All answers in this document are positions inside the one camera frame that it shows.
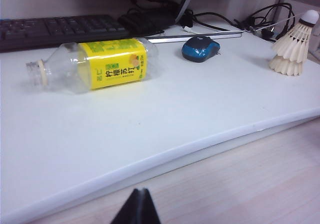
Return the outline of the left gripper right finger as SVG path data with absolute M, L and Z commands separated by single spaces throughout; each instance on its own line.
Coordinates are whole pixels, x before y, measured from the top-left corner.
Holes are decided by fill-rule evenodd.
M 141 204 L 141 223 L 157 223 L 160 224 L 156 207 L 148 189 L 142 190 L 142 204 Z

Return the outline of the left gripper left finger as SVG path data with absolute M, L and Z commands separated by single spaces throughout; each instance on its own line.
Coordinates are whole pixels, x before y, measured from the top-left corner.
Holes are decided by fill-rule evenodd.
M 144 192 L 135 188 L 111 223 L 142 223 L 143 198 Z

